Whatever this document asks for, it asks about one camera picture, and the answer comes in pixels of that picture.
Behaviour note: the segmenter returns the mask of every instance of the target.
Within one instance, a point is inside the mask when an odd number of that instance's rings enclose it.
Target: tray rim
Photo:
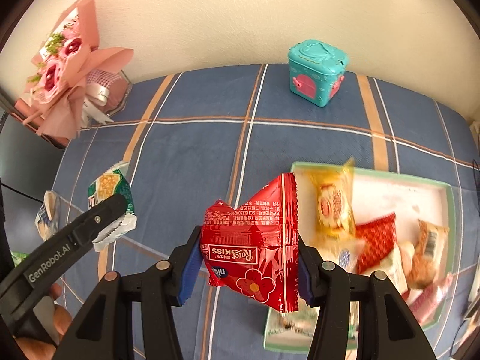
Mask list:
[[[325,167],[340,169],[342,168],[342,165],[296,161],[292,164],[290,171],[293,173],[298,168],[313,169],[313,168],[325,168]],[[386,172],[386,171],[375,170],[375,169],[365,169],[365,168],[355,167],[354,173],[360,174],[360,175],[366,175],[366,176],[374,176],[376,178],[381,178],[381,179],[409,181],[412,183],[426,184],[426,185],[431,185],[431,186],[445,189],[446,198],[447,198],[447,207],[448,207],[448,227],[449,227],[448,251],[447,251],[447,261],[445,265],[445,274],[452,273],[453,259],[455,256],[455,250],[457,246],[455,242],[455,236],[457,233],[457,223],[456,223],[456,216],[455,216],[456,214],[455,201],[454,201],[452,186],[443,181],[432,180],[430,178],[423,178],[423,177],[414,176],[414,175],[406,175],[402,173]],[[442,316],[444,308],[445,308],[445,300],[437,307],[437,310],[433,315],[433,320],[422,327],[424,332],[438,324],[438,321]],[[269,308],[267,320],[265,322],[265,329],[263,332],[263,348],[266,350],[274,351],[274,352],[308,353],[310,348],[289,346],[289,345],[271,345],[267,343],[266,328],[268,325],[268,321],[270,320],[271,313],[272,313],[272,309]],[[356,342],[354,340],[349,340],[349,343],[347,344],[347,350],[353,350],[353,349],[356,349]]]

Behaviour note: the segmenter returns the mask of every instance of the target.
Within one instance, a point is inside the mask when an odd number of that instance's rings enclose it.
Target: tray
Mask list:
[[[297,180],[298,195],[298,232],[309,245],[315,232],[316,198],[315,189],[304,171],[332,167],[329,164],[295,162],[291,171]],[[355,168],[353,180],[352,208],[356,223],[365,223],[391,212],[397,214],[397,240],[411,241],[417,244],[418,219],[436,225],[449,227],[447,245],[443,250],[442,261],[437,278],[443,278],[453,270],[455,252],[455,205],[452,187],[441,181],[402,175],[371,169]],[[443,303],[433,317],[422,326],[427,330],[438,323],[443,311]],[[268,312],[265,332],[272,324],[272,310]],[[295,334],[265,334],[263,347],[267,350],[306,353],[310,349],[311,339],[295,337]],[[349,341],[348,349],[356,348],[354,340]]]

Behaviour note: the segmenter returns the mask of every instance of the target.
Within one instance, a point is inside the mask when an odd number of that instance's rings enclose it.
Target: flower bouquet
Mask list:
[[[87,116],[111,120],[105,113],[118,108],[131,87],[121,69],[134,51],[98,46],[95,0],[77,0],[32,59],[37,73],[28,78],[22,96],[32,111],[24,125],[41,117],[38,135],[72,139]]]

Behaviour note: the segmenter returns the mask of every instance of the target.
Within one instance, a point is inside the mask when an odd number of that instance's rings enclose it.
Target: pink rose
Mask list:
[[[78,21],[73,21],[63,26],[63,31],[61,34],[66,39],[78,38],[80,36],[80,29]]]
[[[38,82],[38,86],[44,89],[46,98],[56,94],[62,73],[63,62],[61,60],[51,58],[47,61],[42,78]]]
[[[72,38],[67,40],[62,49],[59,52],[59,55],[62,58],[67,58],[71,54],[75,54],[82,45],[82,40],[80,38]]]

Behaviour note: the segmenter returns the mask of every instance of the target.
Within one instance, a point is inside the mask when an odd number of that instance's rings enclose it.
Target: pink flower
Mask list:
[[[72,21],[71,23],[64,25],[61,34],[66,39],[78,38],[80,36],[78,21]]]
[[[80,38],[72,38],[67,40],[64,44],[62,49],[59,52],[59,55],[62,58],[67,58],[71,54],[75,54],[82,45],[82,40]]]
[[[275,281],[271,277],[263,277],[258,269],[249,269],[245,277],[237,280],[237,287],[243,295],[265,303],[269,294],[275,290]]]
[[[50,58],[47,61],[42,78],[38,82],[38,86],[44,89],[46,98],[56,94],[62,73],[63,62],[57,58]]]

